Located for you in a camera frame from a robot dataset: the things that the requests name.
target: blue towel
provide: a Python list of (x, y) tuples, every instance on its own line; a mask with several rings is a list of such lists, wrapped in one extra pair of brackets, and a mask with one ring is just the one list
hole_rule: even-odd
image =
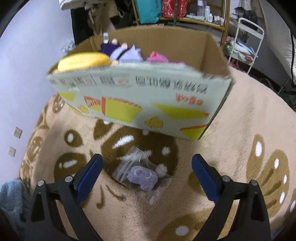
[(20, 179), (0, 187), (0, 208), (20, 239), (25, 239), (25, 222), (30, 205), (30, 195)]

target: teal bag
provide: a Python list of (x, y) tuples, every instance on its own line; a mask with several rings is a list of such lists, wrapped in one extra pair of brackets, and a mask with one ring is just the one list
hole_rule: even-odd
[(140, 24), (157, 23), (162, 14), (161, 0), (135, 0)]

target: cardboard box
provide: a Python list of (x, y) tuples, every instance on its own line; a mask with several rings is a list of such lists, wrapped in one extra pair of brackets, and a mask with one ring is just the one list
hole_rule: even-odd
[[(186, 28), (140, 26), (109, 34), (119, 43), (154, 50), (170, 62), (123, 62), (59, 74), (48, 80), (61, 97), (84, 115), (186, 139), (199, 139), (221, 107), (231, 78), (227, 62), (210, 34)], [(70, 54), (100, 49), (91, 37)]]

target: purple plush doll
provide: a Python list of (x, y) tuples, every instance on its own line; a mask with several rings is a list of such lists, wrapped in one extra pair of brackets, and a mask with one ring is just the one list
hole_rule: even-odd
[(128, 49), (127, 43), (123, 43), (120, 47), (116, 48), (110, 55), (111, 63), (113, 61), (121, 62), (123, 60), (143, 60), (141, 49), (136, 49), (135, 45)]
[(150, 191), (157, 183), (158, 176), (151, 169), (141, 166), (134, 166), (128, 173), (127, 179), (132, 183), (141, 185), (142, 190)]

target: blue gripper pad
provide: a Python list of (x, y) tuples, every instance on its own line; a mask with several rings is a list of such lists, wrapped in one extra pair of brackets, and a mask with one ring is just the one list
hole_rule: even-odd
[(191, 166), (207, 198), (215, 204), (219, 202), (219, 189), (197, 155), (192, 157)]
[(87, 200), (87, 197), (89, 196), (94, 184), (96, 183), (96, 180), (98, 179), (98, 176), (100, 175), (102, 169), (103, 157), (98, 154), (91, 166), (81, 178), (79, 184), (77, 185), (76, 202), (78, 203), (78, 205), (80, 205), (81, 202)]

